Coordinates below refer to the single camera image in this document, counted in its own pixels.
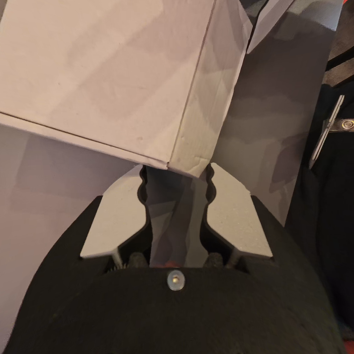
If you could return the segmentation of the white cardboard box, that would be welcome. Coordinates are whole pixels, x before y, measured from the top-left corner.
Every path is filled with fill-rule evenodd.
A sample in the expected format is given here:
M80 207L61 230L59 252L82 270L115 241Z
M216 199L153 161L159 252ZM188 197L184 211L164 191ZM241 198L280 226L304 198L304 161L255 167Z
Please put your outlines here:
M7 1L1 125L199 177L251 30L240 1Z

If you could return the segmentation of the person's black clothing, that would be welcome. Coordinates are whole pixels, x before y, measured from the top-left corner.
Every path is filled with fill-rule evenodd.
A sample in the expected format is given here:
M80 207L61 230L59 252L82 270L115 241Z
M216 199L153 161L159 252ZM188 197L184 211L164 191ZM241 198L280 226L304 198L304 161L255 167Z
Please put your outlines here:
M343 340L353 344L353 131L328 133L309 169L322 124L340 95L337 118L353 120L353 1L344 1L330 55L285 228L317 272Z

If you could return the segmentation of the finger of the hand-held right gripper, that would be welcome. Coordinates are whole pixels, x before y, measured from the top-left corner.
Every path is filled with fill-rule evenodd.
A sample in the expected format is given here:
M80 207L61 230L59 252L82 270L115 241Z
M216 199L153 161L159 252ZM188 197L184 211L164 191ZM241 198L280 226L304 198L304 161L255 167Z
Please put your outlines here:
M266 37L293 2L294 0L265 1L256 16L256 21L247 45L247 54L250 54Z

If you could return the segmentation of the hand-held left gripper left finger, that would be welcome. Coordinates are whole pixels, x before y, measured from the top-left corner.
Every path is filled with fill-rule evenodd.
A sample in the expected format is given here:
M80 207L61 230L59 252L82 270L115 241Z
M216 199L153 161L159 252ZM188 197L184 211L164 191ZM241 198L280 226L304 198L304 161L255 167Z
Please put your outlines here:
M150 262L153 229L146 186L146 167L137 165L104 192L81 258L111 256L117 268L122 269L131 254L139 252Z

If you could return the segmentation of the silver metal clip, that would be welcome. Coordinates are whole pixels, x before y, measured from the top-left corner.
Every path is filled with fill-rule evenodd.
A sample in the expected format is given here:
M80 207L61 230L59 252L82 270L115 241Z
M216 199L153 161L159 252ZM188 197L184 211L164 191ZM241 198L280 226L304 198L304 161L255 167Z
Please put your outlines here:
M343 104L343 101L344 101L344 98L345 98L345 95L340 95L333 110L332 110L332 113L330 115L330 117L328 119L326 119L324 121L324 124L322 126L322 130L321 130L321 135L316 143L316 146L313 150L313 153L311 155L311 158L310 158L310 161L309 161L309 165L308 165L308 168L311 170L312 167L314 166L320 152L321 152L321 149L325 143L325 140L329 134L329 132L331 131L333 125L334 125L334 122L337 118L337 115L340 111L340 108Z

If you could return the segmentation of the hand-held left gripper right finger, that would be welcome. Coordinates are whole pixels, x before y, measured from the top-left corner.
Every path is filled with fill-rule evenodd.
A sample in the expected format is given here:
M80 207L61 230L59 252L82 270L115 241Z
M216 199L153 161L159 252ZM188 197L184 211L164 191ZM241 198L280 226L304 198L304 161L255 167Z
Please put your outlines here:
M243 257L273 257L247 188L216 163L206 168L206 206L200 241L208 253L206 265L235 268Z

